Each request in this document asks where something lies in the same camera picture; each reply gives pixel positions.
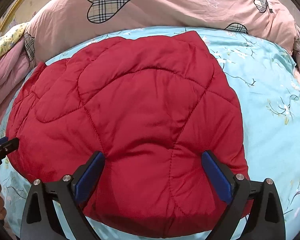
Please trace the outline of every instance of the red quilted jacket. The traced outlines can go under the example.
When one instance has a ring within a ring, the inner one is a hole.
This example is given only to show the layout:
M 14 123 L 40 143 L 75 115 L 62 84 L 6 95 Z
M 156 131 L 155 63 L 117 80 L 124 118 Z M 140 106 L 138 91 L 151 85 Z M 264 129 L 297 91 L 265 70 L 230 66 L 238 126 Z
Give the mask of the red quilted jacket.
M 203 151 L 248 177 L 239 100 L 194 31 L 114 37 L 39 64 L 14 101 L 7 136 L 20 139 L 9 159 L 30 182 L 59 180 L 103 152 L 84 213 L 140 236 L 214 227 L 226 204 L 202 169 Z

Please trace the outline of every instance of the plaid heart pattern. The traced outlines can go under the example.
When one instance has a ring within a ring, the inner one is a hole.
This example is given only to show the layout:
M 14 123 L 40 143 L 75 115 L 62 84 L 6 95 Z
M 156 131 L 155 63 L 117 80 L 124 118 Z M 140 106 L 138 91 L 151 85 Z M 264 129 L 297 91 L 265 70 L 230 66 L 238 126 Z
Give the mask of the plaid heart pattern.
M 241 23 L 231 23 L 224 30 L 236 33 L 245 33 L 248 34 L 247 28 Z
M 34 37 L 32 37 L 29 33 L 25 33 L 25 47 L 26 52 L 28 54 L 30 62 L 34 59 Z
M 253 3 L 256 5 L 260 13 L 265 13 L 268 8 L 267 0 L 254 0 Z
M 92 23 L 104 23 L 130 0 L 88 0 L 92 3 L 87 18 Z

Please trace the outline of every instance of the metal screw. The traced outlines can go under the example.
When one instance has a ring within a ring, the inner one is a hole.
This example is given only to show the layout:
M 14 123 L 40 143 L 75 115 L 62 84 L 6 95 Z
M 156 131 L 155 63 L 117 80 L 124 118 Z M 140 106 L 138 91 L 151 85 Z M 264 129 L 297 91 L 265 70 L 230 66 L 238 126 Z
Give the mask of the metal screw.
M 235 176 L 238 180 L 244 180 L 244 176 L 242 174 L 237 174 Z
M 71 180 L 71 176 L 70 175 L 65 175 L 65 176 L 63 176 L 62 180 L 63 181 L 69 181 L 69 180 Z
M 40 184 L 40 180 L 39 179 L 36 179 L 34 182 L 33 182 L 33 185 L 35 185 L 35 186 L 37 186 L 37 185 L 39 185 Z
M 272 184 L 273 184 L 273 180 L 272 180 L 272 179 L 266 179 L 266 182 L 267 182 L 269 185 L 272 185 Z

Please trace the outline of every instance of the pink blanket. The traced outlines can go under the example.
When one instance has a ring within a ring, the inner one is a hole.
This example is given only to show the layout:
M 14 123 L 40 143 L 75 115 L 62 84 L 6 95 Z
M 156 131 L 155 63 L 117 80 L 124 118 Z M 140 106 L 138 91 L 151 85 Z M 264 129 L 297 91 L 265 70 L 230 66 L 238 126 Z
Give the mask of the pink blanket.
M 52 0 L 30 21 L 25 44 L 33 67 L 99 35 L 167 25 L 248 33 L 290 54 L 297 36 L 278 0 Z
M 11 91 L 30 71 L 30 62 L 24 47 L 24 39 L 20 39 L 8 53 L 0 57 L 0 104 L 12 94 Z M 5 107 L 0 107 L 0 119 Z
M 6 113 L 6 110 L 11 102 L 11 100 L 13 99 L 13 97 L 15 96 L 16 92 L 18 91 L 19 88 L 21 88 L 23 82 L 25 81 L 25 79 L 22 79 L 19 84 L 17 84 L 12 90 L 11 92 L 6 96 L 6 98 L 2 101 L 2 103 L 0 104 L 0 124 L 2 122 L 2 119 Z

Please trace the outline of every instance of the light blue bedsheet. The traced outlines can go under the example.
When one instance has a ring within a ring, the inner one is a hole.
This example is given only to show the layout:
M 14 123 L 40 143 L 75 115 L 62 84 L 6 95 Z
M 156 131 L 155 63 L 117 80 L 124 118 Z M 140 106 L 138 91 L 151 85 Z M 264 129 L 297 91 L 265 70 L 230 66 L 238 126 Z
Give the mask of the light blue bedsheet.
M 242 33 L 205 28 L 151 27 L 94 38 L 54 57 L 47 65 L 69 58 L 93 42 L 115 36 L 137 39 L 152 35 L 174 36 L 191 30 L 197 31 L 207 44 L 226 73 L 229 85 L 238 95 L 250 178 L 257 181 L 265 178 L 274 180 L 285 213 L 287 240 L 292 240 L 300 230 L 300 85 L 292 74 L 295 63 L 284 49 Z M 5 135 L 13 100 L 0 126 L 0 138 Z M 0 166 L 0 183 L 8 210 L 8 222 L 19 235 L 30 184 L 13 169 L 8 158 Z M 66 236 L 74 239 L 60 206 L 55 206 Z M 239 237 L 245 222 L 246 218 L 240 221 L 233 239 Z M 102 239 L 148 239 L 117 231 L 92 220 L 90 223 Z M 207 235 L 208 232 L 204 232 L 174 239 L 204 239 Z

